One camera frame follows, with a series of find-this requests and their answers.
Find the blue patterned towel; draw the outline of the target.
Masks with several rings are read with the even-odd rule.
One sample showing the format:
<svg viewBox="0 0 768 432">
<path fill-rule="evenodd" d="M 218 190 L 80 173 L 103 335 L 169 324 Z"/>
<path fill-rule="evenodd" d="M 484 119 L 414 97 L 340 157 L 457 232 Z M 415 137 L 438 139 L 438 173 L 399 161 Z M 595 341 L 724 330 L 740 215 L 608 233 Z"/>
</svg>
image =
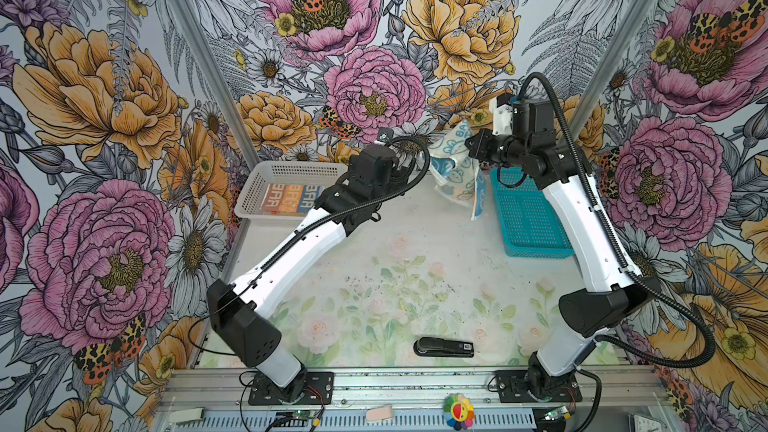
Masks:
<svg viewBox="0 0 768 432">
<path fill-rule="evenodd" d="M 429 151 L 435 190 L 449 201 L 469 208 L 474 221 L 483 214 L 487 181 L 480 162 L 469 155 L 465 144 L 472 136 L 469 122 L 463 120 L 430 145 Z"/>
</svg>

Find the teal plastic basket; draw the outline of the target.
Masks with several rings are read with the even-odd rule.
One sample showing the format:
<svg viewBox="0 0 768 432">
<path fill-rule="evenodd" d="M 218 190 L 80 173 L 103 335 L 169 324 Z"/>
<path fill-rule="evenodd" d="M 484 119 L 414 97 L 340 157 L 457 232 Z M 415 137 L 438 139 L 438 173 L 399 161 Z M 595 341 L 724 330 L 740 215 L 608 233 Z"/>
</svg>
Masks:
<svg viewBox="0 0 768 432">
<path fill-rule="evenodd" d="M 519 168 L 491 173 L 493 198 L 505 252 L 510 257 L 566 259 L 574 254 L 554 209 Z"/>
</svg>

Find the white plastic basket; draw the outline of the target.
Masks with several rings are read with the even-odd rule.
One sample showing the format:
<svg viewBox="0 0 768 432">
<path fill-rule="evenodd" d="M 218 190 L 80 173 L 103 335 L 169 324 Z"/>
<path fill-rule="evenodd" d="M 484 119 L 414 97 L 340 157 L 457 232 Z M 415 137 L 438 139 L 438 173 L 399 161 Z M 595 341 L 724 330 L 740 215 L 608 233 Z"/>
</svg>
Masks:
<svg viewBox="0 0 768 432">
<path fill-rule="evenodd" d="M 240 191 L 235 214 L 253 221 L 294 221 L 347 172 L 326 162 L 264 161 L 255 166 Z"/>
</svg>

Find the multicolour striped letter towel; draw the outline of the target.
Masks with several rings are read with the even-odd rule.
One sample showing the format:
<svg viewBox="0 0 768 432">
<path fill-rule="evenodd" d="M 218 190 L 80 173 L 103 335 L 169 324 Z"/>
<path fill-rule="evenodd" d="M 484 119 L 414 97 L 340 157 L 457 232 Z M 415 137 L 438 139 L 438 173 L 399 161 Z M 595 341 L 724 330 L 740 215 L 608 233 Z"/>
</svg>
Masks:
<svg viewBox="0 0 768 432">
<path fill-rule="evenodd" d="M 261 211 L 272 215 L 304 215 L 315 206 L 324 189 L 322 185 L 270 184 Z"/>
</svg>

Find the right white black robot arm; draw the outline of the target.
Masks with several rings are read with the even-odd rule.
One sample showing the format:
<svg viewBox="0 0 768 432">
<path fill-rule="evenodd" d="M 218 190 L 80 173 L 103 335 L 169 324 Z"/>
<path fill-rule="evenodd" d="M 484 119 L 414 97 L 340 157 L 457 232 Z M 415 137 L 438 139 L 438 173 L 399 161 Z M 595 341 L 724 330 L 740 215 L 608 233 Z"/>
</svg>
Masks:
<svg viewBox="0 0 768 432">
<path fill-rule="evenodd" d="M 470 156 L 518 168 L 535 183 L 570 241 L 584 283 L 560 298 L 562 324 L 529 359 L 526 389 L 544 400 L 570 386 L 597 343 L 650 296 L 632 279 L 639 270 L 597 198 L 583 150 L 557 142 L 553 105 L 504 93 L 490 102 L 489 111 L 493 127 L 467 139 Z"/>
</svg>

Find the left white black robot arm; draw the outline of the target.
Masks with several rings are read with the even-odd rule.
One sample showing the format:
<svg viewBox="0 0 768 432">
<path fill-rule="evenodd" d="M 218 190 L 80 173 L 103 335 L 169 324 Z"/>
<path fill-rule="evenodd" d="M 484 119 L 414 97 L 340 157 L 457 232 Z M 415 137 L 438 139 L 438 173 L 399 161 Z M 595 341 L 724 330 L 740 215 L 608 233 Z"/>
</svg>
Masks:
<svg viewBox="0 0 768 432">
<path fill-rule="evenodd" d="M 270 317 L 283 296 L 328 251 L 360 225 L 378 221 L 381 205 L 412 185 L 411 168 L 398 165 L 396 152 L 369 145 L 353 156 L 347 172 L 326 188 L 297 228 L 249 272 L 207 290 L 209 320 L 240 361 L 269 379 L 286 396 L 300 393 L 306 366 L 281 344 Z"/>
</svg>

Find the black stapler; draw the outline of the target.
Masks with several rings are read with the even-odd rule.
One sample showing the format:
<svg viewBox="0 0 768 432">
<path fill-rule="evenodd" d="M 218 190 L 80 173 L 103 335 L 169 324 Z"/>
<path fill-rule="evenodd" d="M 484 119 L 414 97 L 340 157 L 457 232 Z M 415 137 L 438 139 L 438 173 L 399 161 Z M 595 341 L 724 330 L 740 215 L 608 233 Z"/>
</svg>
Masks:
<svg viewBox="0 0 768 432">
<path fill-rule="evenodd" d="M 421 337 L 414 342 L 414 353 L 419 357 L 473 358 L 475 348 L 472 342 Z"/>
</svg>

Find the pink eraser block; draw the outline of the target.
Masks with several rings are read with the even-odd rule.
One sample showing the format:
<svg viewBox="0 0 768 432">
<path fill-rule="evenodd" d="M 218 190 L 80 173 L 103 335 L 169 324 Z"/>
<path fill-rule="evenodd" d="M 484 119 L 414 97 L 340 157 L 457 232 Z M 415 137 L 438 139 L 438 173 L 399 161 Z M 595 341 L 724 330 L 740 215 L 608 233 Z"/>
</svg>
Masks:
<svg viewBox="0 0 768 432">
<path fill-rule="evenodd" d="M 365 420 L 367 423 L 378 423 L 394 418 L 394 410 L 390 405 L 372 408 L 366 411 Z"/>
</svg>

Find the colourful flower toy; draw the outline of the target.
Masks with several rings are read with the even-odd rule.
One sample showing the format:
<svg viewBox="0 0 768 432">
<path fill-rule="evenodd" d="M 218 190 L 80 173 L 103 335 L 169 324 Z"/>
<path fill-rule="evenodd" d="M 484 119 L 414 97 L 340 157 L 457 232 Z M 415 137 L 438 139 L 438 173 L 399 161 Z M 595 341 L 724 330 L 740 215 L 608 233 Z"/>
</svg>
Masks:
<svg viewBox="0 0 768 432">
<path fill-rule="evenodd" d="M 467 431 L 474 425 L 474 407 L 463 394 L 451 394 L 443 402 L 443 417 L 453 430 Z"/>
</svg>

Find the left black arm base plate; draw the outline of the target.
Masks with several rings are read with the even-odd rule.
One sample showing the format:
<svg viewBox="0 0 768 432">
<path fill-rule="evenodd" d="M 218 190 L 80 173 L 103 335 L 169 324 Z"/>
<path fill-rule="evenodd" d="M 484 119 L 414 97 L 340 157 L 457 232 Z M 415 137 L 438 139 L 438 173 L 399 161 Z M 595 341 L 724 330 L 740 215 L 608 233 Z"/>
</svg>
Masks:
<svg viewBox="0 0 768 432">
<path fill-rule="evenodd" d="M 249 387 L 251 406 L 329 405 L 332 402 L 335 374 L 319 370 L 302 371 L 288 386 L 278 387 L 257 372 Z"/>
</svg>

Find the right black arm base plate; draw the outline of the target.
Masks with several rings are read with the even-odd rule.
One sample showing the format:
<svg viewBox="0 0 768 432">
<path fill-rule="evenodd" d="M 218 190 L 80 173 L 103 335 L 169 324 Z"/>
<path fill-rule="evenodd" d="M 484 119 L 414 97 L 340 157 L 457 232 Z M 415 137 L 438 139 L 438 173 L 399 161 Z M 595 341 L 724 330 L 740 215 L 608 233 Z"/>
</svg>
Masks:
<svg viewBox="0 0 768 432">
<path fill-rule="evenodd" d="M 494 373 L 487 385 L 501 403 L 578 403 L 583 400 L 575 374 L 551 377 L 539 369 L 508 369 Z"/>
</svg>

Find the aluminium front rail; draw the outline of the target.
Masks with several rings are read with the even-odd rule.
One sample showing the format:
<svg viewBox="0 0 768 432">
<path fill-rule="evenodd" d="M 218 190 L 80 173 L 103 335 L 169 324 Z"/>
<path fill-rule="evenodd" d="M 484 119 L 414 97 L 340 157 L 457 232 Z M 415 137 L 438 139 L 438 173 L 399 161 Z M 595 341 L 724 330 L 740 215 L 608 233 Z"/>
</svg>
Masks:
<svg viewBox="0 0 768 432">
<path fill-rule="evenodd" d="M 588 365 L 603 384 L 601 404 L 607 407 L 668 405 L 666 392 L 649 366 Z M 487 384 L 492 367 L 343 368 L 334 372 L 331 409 L 438 407 L 450 394 L 461 393 L 477 407 L 503 404 Z M 158 409 L 170 412 L 193 407 L 234 410 L 241 402 L 247 369 L 203 368 L 174 374 Z"/>
</svg>

